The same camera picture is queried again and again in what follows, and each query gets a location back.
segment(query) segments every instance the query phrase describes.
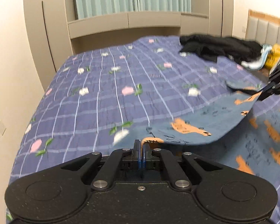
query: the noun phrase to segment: padded headboard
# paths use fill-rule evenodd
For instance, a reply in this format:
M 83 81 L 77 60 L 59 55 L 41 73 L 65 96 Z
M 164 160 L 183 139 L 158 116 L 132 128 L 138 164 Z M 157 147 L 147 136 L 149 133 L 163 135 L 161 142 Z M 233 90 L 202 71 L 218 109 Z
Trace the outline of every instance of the padded headboard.
M 245 38 L 261 45 L 280 44 L 280 18 L 249 10 Z

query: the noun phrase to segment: black jacket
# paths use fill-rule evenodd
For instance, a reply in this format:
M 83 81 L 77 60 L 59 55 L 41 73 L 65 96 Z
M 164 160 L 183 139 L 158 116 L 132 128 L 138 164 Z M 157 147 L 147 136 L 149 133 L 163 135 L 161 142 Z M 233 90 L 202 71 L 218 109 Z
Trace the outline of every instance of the black jacket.
M 180 52 L 196 53 L 199 57 L 217 62 L 217 56 L 232 56 L 241 64 L 242 61 L 256 60 L 262 46 L 255 41 L 245 41 L 234 37 L 214 37 L 211 35 L 189 35 L 179 38 L 183 48 Z

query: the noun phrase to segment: wall switch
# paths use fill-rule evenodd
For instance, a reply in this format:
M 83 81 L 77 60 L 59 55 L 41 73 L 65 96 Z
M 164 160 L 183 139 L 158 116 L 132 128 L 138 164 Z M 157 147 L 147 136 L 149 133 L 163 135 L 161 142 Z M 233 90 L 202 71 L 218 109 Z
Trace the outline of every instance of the wall switch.
M 0 134 L 3 136 L 4 132 L 6 130 L 5 125 L 3 124 L 3 122 L 0 120 Z

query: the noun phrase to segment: metal bolt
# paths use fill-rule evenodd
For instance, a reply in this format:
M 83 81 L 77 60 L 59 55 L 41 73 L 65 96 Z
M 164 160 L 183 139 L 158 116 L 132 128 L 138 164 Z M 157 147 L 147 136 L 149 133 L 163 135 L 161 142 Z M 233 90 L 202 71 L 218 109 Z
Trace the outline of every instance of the metal bolt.
M 105 188 L 108 183 L 105 180 L 97 180 L 93 182 L 93 186 L 96 188 Z
M 144 186 L 138 186 L 138 190 L 140 190 L 140 191 L 143 191 L 143 190 L 145 190 L 146 188 L 144 187 Z
M 186 187 L 188 187 L 188 186 L 190 185 L 190 183 L 189 183 L 189 181 L 187 181 L 187 180 L 181 179 L 181 180 L 177 180 L 177 181 L 175 182 L 175 185 L 176 185 L 177 187 L 180 187 L 180 188 L 186 188 Z

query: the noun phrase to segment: yellow bag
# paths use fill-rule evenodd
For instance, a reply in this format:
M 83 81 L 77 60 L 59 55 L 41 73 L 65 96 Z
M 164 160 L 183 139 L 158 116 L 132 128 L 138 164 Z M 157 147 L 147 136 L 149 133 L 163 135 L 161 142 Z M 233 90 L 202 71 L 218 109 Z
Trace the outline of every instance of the yellow bag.
M 267 69 L 271 69 L 280 59 L 280 45 L 274 44 L 272 47 L 271 53 L 267 55 L 267 59 L 265 61 L 265 67 Z

